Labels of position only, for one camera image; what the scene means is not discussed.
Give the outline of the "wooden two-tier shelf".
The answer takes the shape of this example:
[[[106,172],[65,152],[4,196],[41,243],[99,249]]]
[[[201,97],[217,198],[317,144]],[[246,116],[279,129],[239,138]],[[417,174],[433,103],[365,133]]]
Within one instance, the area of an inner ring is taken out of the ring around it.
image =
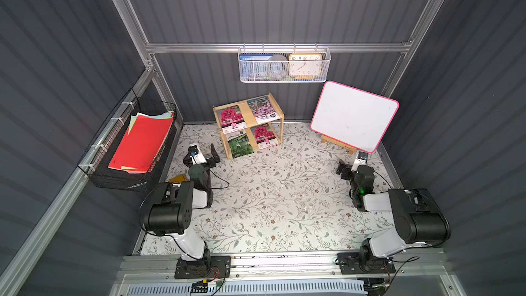
[[[274,117],[271,117],[270,119],[267,119],[266,121],[263,121],[262,118],[260,118],[260,121],[258,121],[258,117],[254,115],[254,112],[252,111],[249,102],[255,102],[259,99],[267,99],[268,102],[271,105],[271,108],[274,110]],[[283,143],[284,139],[284,112],[279,106],[278,102],[276,101],[275,97],[271,94],[265,94],[263,96],[254,97],[251,99],[246,99],[242,101],[237,101],[231,104],[225,104],[222,106],[216,106],[213,108],[216,123],[218,125],[218,128],[220,130],[220,136],[221,140],[223,141],[223,146],[226,152],[226,156],[229,160],[232,160],[234,158],[231,147],[229,145],[229,140],[227,139],[228,135],[231,135],[231,133],[224,133],[223,130],[223,124],[222,124],[222,118],[221,113],[225,110],[230,110],[236,112],[236,114],[242,115],[244,122],[241,123],[241,127],[238,127],[239,124],[236,123],[236,125],[232,128],[233,132],[244,132],[244,135],[247,136],[247,139],[249,141],[249,144],[252,146],[253,151],[257,152],[259,150],[259,145],[257,143],[256,137],[254,136],[254,133],[252,132],[253,127],[260,127],[265,124],[269,124],[270,130],[274,133],[276,136],[278,144]]]

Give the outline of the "purple flower seed bag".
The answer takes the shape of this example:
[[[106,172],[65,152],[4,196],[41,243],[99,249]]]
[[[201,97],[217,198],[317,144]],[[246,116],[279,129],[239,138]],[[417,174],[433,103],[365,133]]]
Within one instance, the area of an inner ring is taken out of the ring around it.
[[[247,104],[258,124],[272,122],[280,118],[268,96],[248,100]]]

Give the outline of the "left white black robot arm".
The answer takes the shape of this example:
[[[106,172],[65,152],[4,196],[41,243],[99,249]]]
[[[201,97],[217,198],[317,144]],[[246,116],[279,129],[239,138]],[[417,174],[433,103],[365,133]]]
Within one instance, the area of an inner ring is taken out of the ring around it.
[[[210,251],[205,241],[190,226],[193,211],[210,208],[214,193],[211,186],[211,168],[221,159],[215,146],[206,156],[199,145],[190,144],[183,163],[189,179],[181,183],[159,183],[140,206],[139,226],[154,237],[168,237],[175,244],[183,261],[205,265]]]

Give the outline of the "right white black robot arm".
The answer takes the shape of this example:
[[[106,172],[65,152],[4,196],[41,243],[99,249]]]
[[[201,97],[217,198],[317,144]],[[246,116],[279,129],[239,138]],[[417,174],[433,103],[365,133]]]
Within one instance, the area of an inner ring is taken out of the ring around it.
[[[407,249],[438,247],[451,237],[449,221],[427,189],[375,193],[374,168],[342,160],[336,174],[350,182],[349,196],[360,212],[388,212],[393,216],[393,227],[362,242],[358,256],[362,266],[386,262]]]

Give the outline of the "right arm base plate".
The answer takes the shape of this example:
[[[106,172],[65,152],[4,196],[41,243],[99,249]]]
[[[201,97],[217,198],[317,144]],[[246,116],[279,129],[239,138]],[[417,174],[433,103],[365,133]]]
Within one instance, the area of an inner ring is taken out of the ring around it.
[[[396,268],[386,258],[366,257],[358,252],[343,252],[336,255],[335,264],[342,275],[394,274]]]

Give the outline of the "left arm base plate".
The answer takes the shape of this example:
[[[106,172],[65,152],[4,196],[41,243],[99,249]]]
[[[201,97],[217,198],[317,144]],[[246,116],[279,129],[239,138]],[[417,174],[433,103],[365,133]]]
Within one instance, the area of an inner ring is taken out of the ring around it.
[[[230,276],[231,257],[211,256],[201,260],[185,261],[179,259],[176,264],[174,278],[184,279],[223,279]]]

